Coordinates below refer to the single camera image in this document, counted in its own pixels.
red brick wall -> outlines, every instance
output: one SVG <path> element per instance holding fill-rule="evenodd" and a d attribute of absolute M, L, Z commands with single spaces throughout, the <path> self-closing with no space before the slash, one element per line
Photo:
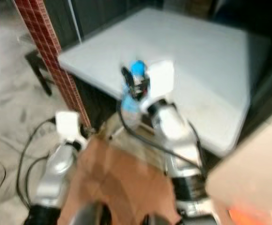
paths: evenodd
<path fill-rule="evenodd" d="M 43 0 L 15 0 L 15 3 L 68 108 L 78 111 L 82 122 L 89 127 L 90 121 L 73 78 L 59 66 L 57 57 L 62 49 Z"/>

concrete floor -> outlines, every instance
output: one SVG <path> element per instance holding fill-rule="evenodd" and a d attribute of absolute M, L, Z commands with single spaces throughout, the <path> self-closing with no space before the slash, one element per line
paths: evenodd
<path fill-rule="evenodd" d="M 27 211 L 15 195 L 15 176 L 21 151 L 29 133 L 57 110 L 66 109 L 53 87 L 53 96 L 46 96 L 24 59 L 33 47 L 18 43 L 27 30 L 16 11 L 0 11 L 0 162 L 7 168 L 7 178 L 0 189 L 0 225 L 22 224 Z M 29 155 L 40 157 L 51 150 L 58 137 L 53 125 L 43 126 L 32 142 Z M 32 162 L 26 157 L 24 171 Z M 31 186 L 37 182 L 42 165 L 34 169 Z M 3 177 L 0 167 L 0 181 Z"/>

white table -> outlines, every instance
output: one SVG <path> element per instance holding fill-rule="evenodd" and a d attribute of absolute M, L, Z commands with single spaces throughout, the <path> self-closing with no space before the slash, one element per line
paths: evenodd
<path fill-rule="evenodd" d="M 173 60 L 176 105 L 202 145 L 224 156 L 236 144 L 268 47 L 267 39 L 241 30 L 146 8 L 62 53 L 59 62 L 120 98 L 122 64 Z"/>

